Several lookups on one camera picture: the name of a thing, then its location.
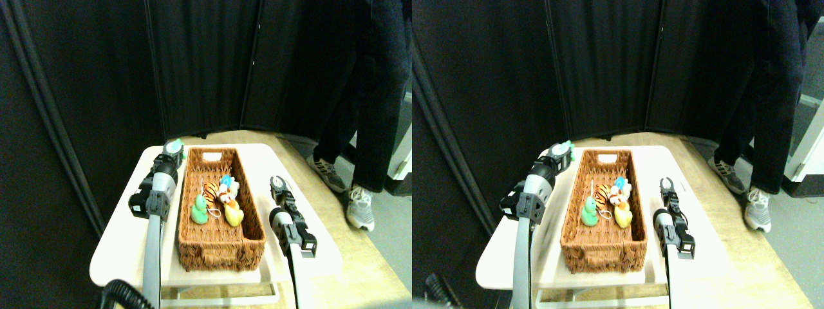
gray floor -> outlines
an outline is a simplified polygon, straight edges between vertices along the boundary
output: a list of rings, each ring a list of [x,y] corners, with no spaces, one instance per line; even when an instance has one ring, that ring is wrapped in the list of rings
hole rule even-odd
[[[709,159],[717,145],[692,140],[695,149]],[[738,159],[735,170],[745,186],[750,185],[752,165]],[[744,207],[745,199],[739,199]],[[770,198],[772,229],[764,236],[784,262],[815,308],[824,308],[824,198],[793,199],[783,190]]]
[[[314,142],[299,139],[290,142],[303,157],[308,157],[316,146]],[[352,163],[339,158],[335,162],[335,169],[344,183],[352,183]],[[412,197],[395,197],[383,191],[372,197],[372,211],[375,214],[375,230],[368,232],[367,236],[411,293]]]

gray sneaker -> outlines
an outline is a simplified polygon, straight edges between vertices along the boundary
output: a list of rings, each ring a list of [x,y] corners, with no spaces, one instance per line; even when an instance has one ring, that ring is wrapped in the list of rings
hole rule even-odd
[[[365,227],[369,232],[375,229],[371,191],[360,185],[352,185],[349,191],[349,206],[346,208],[346,220],[355,228]]]
[[[727,189],[734,194],[744,194],[744,191],[747,190],[744,188],[744,183],[738,179],[738,176],[735,176],[735,168],[733,166],[724,163],[724,161],[719,161],[718,164],[716,164],[715,157],[711,157],[707,161],[707,164],[715,171],[715,174],[721,177],[721,181],[727,186]]]
[[[332,189],[332,191],[337,193],[343,193],[346,191],[346,185],[344,185],[344,181],[340,179],[338,173],[335,172],[334,164],[329,163],[324,159],[315,161],[315,156],[313,155],[307,158],[307,164],[311,166],[312,170],[314,170],[315,173],[321,177],[329,189]]]
[[[744,211],[744,222],[753,229],[758,228],[764,230],[765,233],[770,232],[772,223],[770,223],[770,209],[767,204],[770,202],[770,195],[756,187],[750,189],[747,194],[747,210]]]

woven basket handle hole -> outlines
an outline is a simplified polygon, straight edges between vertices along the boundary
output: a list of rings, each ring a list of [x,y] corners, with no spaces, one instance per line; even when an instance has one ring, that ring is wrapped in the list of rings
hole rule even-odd
[[[203,158],[204,161],[220,161],[223,157],[223,153],[221,152],[204,152]]]
[[[601,163],[615,163],[618,162],[618,155],[617,154],[600,154],[598,155],[598,161]]]

white sneaker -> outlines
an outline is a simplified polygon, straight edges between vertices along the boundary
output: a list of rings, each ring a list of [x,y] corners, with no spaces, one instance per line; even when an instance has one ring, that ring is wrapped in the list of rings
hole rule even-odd
[[[324,159],[320,161],[315,161],[315,156],[310,155],[307,158],[307,164],[311,166],[312,170],[317,173],[326,184],[329,189],[337,193],[343,193],[346,191],[346,185],[344,185],[344,181],[340,179],[338,173],[335,172],[335,165],[332,163],[327,162]]]
[[[753,229],[758,228],[764,230],[765,233],[770,232],[772,223],[770,223],[770,210],[767,204],[770,202],[770,195],[756,187],[750,188],[750,193],[747,194],[747,210],[744,211],[744,222]]]
[[[352,184],[352,189],[349,190],[346,220],[355,228],[365,227],[369,232],[375,229],[375,218],[372,215],[372,191]]]

shoelace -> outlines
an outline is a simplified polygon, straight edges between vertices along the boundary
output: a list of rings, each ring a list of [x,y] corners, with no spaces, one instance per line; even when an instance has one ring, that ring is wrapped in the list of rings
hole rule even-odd
[[[356,202],[364,202],[366,204],[370,204],[372,202],[372,196],[370,194],[365,194],[363,191],[365,189],[361,187],[357,187],[352,189],[352,192],[349,193],[349,199],[352,199]]]
[[[750,200],[753,204],[760,204],[766,207],[767,203],[770,201],[770,197],[767,194],[761,192],[761,190],[752,190],[749,194],[747,194],[747,199]]]
[[[331,163],[324,163],[324,162],[315,162],[315,166],[317,166],[318,170],[321,170],[321,173],[335,173],[335,165]]]
[[[718,167],[718,169],[721,171],[721,174],[725,176],[735,175],[735,168],[730,165],[727,165],[727,163],[724,163],[723,161],[716,164],[715,167]]]

